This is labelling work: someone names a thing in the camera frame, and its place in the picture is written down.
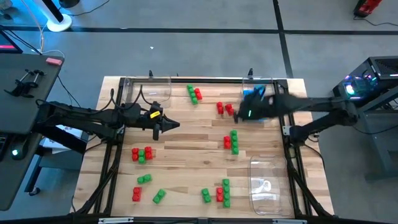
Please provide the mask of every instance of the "red cube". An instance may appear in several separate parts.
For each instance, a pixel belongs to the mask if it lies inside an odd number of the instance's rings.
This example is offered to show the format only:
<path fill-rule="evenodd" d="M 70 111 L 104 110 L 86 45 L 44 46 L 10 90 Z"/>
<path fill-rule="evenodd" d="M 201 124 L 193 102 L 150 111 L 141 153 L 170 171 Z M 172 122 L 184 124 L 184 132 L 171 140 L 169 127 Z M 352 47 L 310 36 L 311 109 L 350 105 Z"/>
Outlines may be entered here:
<path fill-rule="evenodd" d="M 231 149 L 231 143 L 230 142 L 224 142 L 224 149 Z"/>
<path fill-rule="evenodd" d="M 145 153 L 147 152 L 152 152 L 152 147 L 150 146 L 145 147 Z"/>
<path fill-rule="evenodd" d="M 224 201 L 224 195 L 223 195 L 223 188 L 222 187 L 217 187 L 216 200 L 217 200 L 217 202 L 223 202 Z"/>
<path fill-rule="evenodd" d="M 140 187 L 135 187 L 132 190 L 132 201 L 133 202 L 139 202 L 141 200 L 141 188 Z"/>
<path fill-rule="evenodd" d="M 227 112 L 228 112 L 228 115 L 230 115 L 230 116 L 234 115 L 234 109 L 232 109 L 232 108 L 229 109 Z"/>
<path fill-rule="evenodd" d="M 139 148 L 133 148 L 133 149 L 131 149 L 131 152 L 132 152 L 133 154 L 138 154 L 138 151 L 139 151 Z"/>
<path fill-rule="evenodd" d="M 152 159 L 152 153 L 151 152 L 146 152 L 145 153 L 145 159 Z"/>
<path fill-rule="evenodd" d="M 203 97 L 201 97 L 201 93 L 197 93 L 197 99 L 198 100 L 202 100 L 203 99 Z"/>
<path fill-rule="evenodd" d="M 138 154 L 133 154 L 133 155 L 131 156 L 131 159 L 132 159 L 133 161 L 138 161 Z"/>

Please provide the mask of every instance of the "wooden tabletop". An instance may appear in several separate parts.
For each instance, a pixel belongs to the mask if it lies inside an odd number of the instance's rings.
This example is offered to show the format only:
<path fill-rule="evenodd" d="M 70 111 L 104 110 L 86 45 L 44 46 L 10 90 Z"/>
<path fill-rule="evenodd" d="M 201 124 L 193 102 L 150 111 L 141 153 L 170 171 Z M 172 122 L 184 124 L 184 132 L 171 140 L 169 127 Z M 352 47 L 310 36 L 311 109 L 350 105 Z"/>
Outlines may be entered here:
<path fill-rule="evenodd" d="M 119 79 L 120 77 L 104 77 L 97 108 L 102 108 L 108 102 L 112 88 L 118 89 Z M 307 95 L 302 79 L 287 81 L 290 93 L 297 96 Z M 251 157 L 284 156 L 278 119 L 234 124 L 232 117 L 227 114 L 217 114 L 216 103 L 232 103 L 234 108 L 238 108 L 242 85 L 196 83 L 194 86 L 200 89 L 203 100 L 198 105 L 192 105 L 187 94 L 187 84 L 173 83 L 170 106 L 164 109 L 167 117 L 180 122 L 181 127 L 160 134 L 158 141 L 152 140 L 152 130 L 126 130 L 112 216 L 293 217 L 287 174 L 283 163 L 279 162 L 280 159 L 274 160 L 272 171 L 265 172 L 265 178 L 270 180 L 273 186 L 278 186 L 270 193 L 280 195 L 280 199 L 264 204 L 262 210 L 267 214 L 258 215 L 253 210 L 249 196 Z M 298 125 L 312 121 L 309 112 L 295 113 L 294 118 Z M 223 149 L 223 136 L 229 135 L 232 129 L 238 131 L 239 155 L 232 155 L 230 150 Z M 88 147 L 98 143 L 98 139 L 92 140 Z M 307 141 L 307 144 L 319 150 L 317 143 Z M 143 149 L 146 146 L 153 148 L 154 159 L 144 165 L 133 162 L 131 149 Z M 98 146 L 84 156 L 73 200 L 77 209 L 86 202 L 98 185 L 105 147 L 106 145 Z M 326 211 L 333 213 L 322 160 L 305 147 L 301 147 L 301 151 L 308 188 Z M 137 178 L 144 174 L 151 174 L 153 181 L 140 185 L 141 201 L 133 202 L 132 189 L 137 187 Z M 231 208 L 223 208 L 222 203 L 216 202 L 215 199 L 215 189 L 222 186 L 222 179 L 229 179 L 231 182 Z M 200 190 L 204 188 L 210 191 L 210 204 L 203 203 Z M 164 189 L 167 194 L 163 201 L 156 205 L 152 199 L 159 189 Z M 101 210 L 106 203 L 108 187 L 104 192 Z M 301 191 L 297 192 L 300 208 L 304 211 Z"/>

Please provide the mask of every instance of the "transparent plastic bin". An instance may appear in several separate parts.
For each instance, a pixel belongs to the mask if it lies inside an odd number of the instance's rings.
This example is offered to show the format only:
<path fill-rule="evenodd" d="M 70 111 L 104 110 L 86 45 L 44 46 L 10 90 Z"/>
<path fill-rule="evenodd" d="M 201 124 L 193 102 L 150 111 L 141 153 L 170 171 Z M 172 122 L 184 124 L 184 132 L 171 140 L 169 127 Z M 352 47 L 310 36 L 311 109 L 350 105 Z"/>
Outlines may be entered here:
<path fill-rule="evenodd" d="M 126 77 L 124 79 L 122 103 L 132 103 L 137 98 L 142 86 L 142 96 L 137 103 L 142 108 L 150 106 L 145 102 L 157 101 L 163 108 L 171 105 L 172 82 L 171 77 Z"/>
<path fill-rule="evenodd" d="M 279 156 L 252 156 L 249 165 L 249 198 L 258 215 L 292 214 L 286 160 Z"/>

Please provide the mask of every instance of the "computer tower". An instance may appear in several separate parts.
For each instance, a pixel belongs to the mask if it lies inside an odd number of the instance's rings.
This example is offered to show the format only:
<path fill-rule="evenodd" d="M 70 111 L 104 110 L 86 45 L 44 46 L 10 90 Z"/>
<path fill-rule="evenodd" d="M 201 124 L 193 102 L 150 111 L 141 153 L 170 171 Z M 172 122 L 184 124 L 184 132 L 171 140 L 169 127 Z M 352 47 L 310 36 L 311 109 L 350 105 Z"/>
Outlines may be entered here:
<path fill-rule="evenodd" d="M 398 85 L 398 56 L 369 57 L 333 88 L 357 107 Z"/>

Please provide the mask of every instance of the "desk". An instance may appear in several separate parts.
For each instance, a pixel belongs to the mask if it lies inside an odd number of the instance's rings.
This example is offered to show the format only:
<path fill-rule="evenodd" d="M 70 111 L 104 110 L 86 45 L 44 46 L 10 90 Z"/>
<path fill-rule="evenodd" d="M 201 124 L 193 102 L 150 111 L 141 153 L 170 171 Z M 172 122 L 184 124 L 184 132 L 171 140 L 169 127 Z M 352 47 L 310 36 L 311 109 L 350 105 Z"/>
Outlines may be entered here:
<path fill-rule="evenodd" d="M 120 77 L 105 77 L 99 94 L 97 108 L 109 100 L 111 88 L 118 89 Z M 306 96 L 302 79 L 287 80 L 289 91 Z M 164 113 L 181 123 L 181 127 L 160 134 L 159 141 L 152 140 L 152 130 L 129 128 L 124 137 L 121 163 L 114 195 L 112 216 L 132 217 L 213 217 L 213 218 L 274 218 L 277 215 L 256 215 L 249 203 L 248 165 L 250 157 L 258 154 L 284 156 L 277 119 L 259 124 L 234 124 L 229 116 L 217 114 L 216 102 L 233 103 L 238 107 L 242 85 L 196 83 L 203 100 L 192 105 L 187 95 L 186 83 L 173 83 L 171 106 Z M 303 125 L 312 121 L 311 113 L 294 114 L 295 123 Z M 239 155 L 223 149 L 223 136 L 231 129 L 238 130 Z M 88 147 L 98 144 L 93 140 Z M 307 142 L 319 150 L 318 144 Z M 152 146 L 154 159 L 145 165 L 131 160 L 131 149 Z M 80 176 L 75 190 L 74 205 L 79 209 L 98 185 L 104 159 L 105 145 L 96 147 L 84 155 Z M 311 150 L 302 147 L 302 159 L 308 188 L 323 205 L 333 213 L 322 160 Z M 132 202 L 132 188 L 137 177 L 152 174 L 153 181 L 143 185 L 141 202 Z M 231 181 L 231 208 L 223 208 L 215 200 L 215 188 L 221 180 Z M 152 202 L 160 189 L 167 195 L 159 205 Z M 200 190 L 209 188 L 211 204 L 204 204 Z M 298 190 L 302 211 L 302 194 Z M 106 203 L 104 191 L 101 211 Z"/>

